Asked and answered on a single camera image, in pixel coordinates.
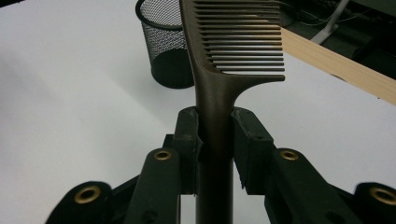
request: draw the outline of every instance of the table surface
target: table surface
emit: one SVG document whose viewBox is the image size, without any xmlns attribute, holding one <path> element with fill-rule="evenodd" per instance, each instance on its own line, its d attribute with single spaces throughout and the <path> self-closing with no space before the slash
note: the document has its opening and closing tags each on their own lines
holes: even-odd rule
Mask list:
<svg viewBox="0 0 396 224">
<path fill-rule="evenodd" d="M 170 90 L 151 77 L 134 4 L 0 8 L 0 223 L 44 223 L 74 186 L 114 188 L 138 175 L 177 112 L 195 104 L 194 88 Z M 396 106 L 288 53 L 285 63 L 285 82 L 252 88 L 236 105 L 335 186 L 396 188 Z M 234 223 L 269 223 L 263 197 L 247 196 L 234 175 Z M 182 223 L 193 221 L 193 198 L 183 196 Z"/>
</svg>

